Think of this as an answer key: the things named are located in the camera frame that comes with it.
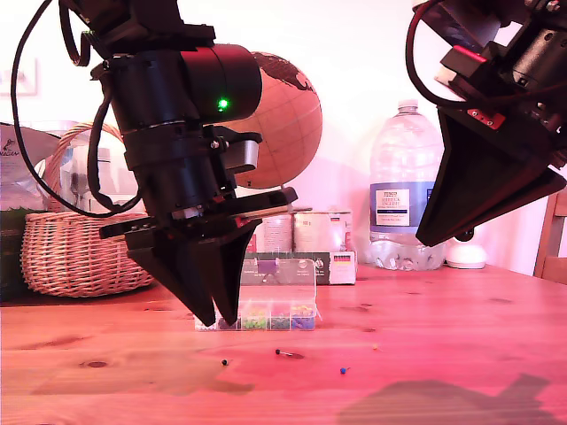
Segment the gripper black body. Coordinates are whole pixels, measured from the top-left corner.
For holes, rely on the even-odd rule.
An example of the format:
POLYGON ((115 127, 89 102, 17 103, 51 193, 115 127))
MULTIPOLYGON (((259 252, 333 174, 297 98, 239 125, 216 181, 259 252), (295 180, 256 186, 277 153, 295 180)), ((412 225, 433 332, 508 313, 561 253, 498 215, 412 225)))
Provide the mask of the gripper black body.
POLYGON ((251 234, 261 217, 298 198, 293 188, 236 195, 236 168, 229 162, 240 158, 246 145, 257 146, 258 133, 184 120, 152 125, 121 120, 119 129, 148 216, 100 228, 104 239, 154 231, 166 239, 225 242, 251 234))

